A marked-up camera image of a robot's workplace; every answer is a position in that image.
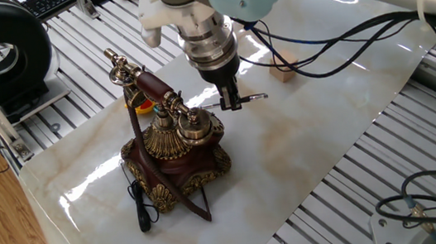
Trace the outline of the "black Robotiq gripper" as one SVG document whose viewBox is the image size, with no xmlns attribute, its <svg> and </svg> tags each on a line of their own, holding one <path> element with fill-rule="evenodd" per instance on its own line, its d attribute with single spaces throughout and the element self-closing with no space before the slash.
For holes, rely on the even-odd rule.
<svg viewBox="0 0 436 244">
<path fill-rule="evenodd" d="M 219 101 L 221 102 L 220 108 L 223 111 L 230 109 L 237 111 L 238 109 L 242 109 L 240 94 L 238 93 L 238 86 L 235 78 L 239 65 L 239 56 L 238 54 L 235 54 L 231 60 L 219 68 L 198 68 L 198 72 L 205 82 L 214 84 L 217 89 L 220 89 L 221 98 Z"/>
</svg>

